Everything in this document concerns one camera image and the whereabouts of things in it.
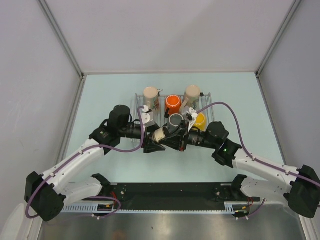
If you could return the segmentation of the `beige mug coral print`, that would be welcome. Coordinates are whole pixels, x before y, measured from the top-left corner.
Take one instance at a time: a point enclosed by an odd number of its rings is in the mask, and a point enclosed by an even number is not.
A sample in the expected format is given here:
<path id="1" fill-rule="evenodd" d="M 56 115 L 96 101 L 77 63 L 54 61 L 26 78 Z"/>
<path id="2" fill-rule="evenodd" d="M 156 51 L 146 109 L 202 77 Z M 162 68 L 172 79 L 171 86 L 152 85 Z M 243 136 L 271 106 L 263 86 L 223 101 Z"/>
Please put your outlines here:
<path id="1" fill-rule="evenodd" d="M 154 86 L 146 87 L 143 90 L 143 104 L 146 105 L 154 113 L 160 110 L 160 99 L 158 89 Z"/>

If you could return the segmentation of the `stainless steel cup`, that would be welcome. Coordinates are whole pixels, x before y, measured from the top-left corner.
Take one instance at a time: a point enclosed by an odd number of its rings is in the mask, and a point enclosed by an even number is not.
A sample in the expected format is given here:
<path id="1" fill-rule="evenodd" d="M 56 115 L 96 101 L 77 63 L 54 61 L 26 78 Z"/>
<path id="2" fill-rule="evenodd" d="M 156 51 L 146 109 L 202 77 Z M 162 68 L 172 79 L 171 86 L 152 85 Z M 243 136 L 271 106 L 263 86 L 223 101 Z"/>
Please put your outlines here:
<path id="1" fill-rule="evenodd" d="M 159 143 L 160 141 L 168 138 L 172 132 L 170 129 L 168 129 L 167 126 L 163 126 L 162 128 L 157 129 L 153 134 L 152 134 L 152 139 L 154 142 Z"/>

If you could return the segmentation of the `yellow mug black handle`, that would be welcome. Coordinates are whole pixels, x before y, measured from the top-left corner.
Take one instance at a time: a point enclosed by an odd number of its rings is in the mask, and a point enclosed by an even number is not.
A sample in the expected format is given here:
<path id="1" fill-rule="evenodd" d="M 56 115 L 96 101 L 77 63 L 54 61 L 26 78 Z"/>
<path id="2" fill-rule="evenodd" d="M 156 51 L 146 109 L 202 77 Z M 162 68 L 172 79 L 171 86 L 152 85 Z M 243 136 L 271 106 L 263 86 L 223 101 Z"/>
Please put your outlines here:
<path id="1" fill-rule="evenodd" d="M 207 118 L 206 116 L 200 112 L 195 120 L 194 127 L 200 129 L 201 131 L 206 130 Z"/>

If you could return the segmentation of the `dark green mug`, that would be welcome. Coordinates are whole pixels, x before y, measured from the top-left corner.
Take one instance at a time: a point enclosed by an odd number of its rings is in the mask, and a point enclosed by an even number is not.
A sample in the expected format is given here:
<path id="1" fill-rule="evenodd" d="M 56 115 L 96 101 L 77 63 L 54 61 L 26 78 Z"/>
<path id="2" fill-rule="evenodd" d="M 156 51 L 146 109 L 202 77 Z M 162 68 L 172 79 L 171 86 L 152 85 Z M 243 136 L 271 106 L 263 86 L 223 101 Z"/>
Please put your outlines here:
<path id="1" fill-rule="evenodd" d="M 172 126 L 179 124 L 184 117 L 179 113 L 174 113 L 168 118 L 167 127 L 172 132 Z"/>

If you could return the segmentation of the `orange mug black handle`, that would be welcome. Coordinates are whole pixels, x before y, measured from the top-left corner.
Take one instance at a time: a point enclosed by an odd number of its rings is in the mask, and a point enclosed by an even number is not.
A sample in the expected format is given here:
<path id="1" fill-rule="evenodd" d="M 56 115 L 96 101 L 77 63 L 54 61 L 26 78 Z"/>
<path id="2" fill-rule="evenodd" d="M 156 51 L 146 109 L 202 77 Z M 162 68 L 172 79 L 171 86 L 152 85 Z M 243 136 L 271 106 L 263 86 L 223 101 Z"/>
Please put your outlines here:
<path id="1" fill-rule="evenodd" d="M 178 114 L 182 105 L 181 98 L 178 95 L 169 95 L 164 101 L 165 118 L 169 118 L 172 114 Z"/>

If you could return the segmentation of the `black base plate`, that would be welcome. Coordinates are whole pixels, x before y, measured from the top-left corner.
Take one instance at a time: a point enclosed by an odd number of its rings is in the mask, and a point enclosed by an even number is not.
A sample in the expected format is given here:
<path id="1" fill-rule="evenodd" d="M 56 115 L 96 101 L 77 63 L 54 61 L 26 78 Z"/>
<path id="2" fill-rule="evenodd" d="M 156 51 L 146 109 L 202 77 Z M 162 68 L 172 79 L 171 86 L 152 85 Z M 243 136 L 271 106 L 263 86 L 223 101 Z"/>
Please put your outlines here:
<path id="1" fill-rule="evenodd" d="M 232 190 L 230 182 L 111 183 L 99 196 L 115 196 L 125 210 L 221 210 L 226 202 L 261 200 Z"/>

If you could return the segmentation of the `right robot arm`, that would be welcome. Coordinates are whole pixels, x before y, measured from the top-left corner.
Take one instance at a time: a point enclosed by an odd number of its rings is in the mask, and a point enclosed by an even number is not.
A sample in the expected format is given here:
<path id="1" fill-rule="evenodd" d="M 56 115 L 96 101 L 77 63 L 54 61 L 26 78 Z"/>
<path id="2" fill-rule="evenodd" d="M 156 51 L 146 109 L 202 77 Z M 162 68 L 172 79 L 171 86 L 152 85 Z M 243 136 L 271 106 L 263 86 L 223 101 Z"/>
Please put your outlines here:
<path id="1" fill-rule="evenodd" d="M 295 213 L 312 219 L 320 205 L 320 179 L 307 165 L 301 168 L 277 164 L 260 158 L 231 141 L 229 132 L 219 121 L 211 122 L 206 131 L 191 130 L 182 121 L 179 126 L 166 126 L 154 133 L 154 140 L 169 148 L 184 151 L 187 145 L 213 149 L 212 158 L 220 165 L 250 172 L 261 177 L 254 180 L 237 175 L 230 188 L 231 196 L 242 201 L 245 197 L 257 197 L 280 202 Z"/>

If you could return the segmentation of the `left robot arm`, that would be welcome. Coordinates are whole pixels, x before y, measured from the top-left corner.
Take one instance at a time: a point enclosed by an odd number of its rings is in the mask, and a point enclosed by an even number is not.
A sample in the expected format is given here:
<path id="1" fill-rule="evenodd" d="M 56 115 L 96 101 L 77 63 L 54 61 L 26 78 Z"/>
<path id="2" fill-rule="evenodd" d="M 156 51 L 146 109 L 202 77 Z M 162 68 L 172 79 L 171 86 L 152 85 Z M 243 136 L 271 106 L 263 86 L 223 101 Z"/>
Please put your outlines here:
<path id="1" fill-rule="evenodd" d="M 133 153 L 149 146 L 147 130 L 155 125 L 154 112 L 147 105 L 139 106 L 136 112 L 138 124 L 134 123 L 128 106 L 115 106 L 109 117 L 71 156 L 41 174 L 35 171 L 30 173 L 25 184 L 25 216 L 28 219 L 39 217 L 49 222 L 65 206 L 79 200 L 107 199 L 111 188 L 100 174 L 91 176 L 77 187 L 68 187 L 68 184 L 74 176 L 110 151 Z"/>

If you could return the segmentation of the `beige mug blue print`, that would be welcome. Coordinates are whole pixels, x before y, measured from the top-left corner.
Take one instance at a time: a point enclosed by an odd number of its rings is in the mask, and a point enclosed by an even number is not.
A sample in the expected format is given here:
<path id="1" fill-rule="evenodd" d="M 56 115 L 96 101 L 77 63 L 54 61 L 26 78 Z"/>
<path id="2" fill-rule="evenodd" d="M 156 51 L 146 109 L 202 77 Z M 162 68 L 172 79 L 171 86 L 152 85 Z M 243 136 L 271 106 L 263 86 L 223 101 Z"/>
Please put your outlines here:
<path id="1" fill-rule="evenodd" d="M 182 104 L 180 109 L 184 107 L 190 107 L 194 110 L 199 110 L 201 90 L 197 85 L 189 85 L 185 91 L 182 99 Z"/>

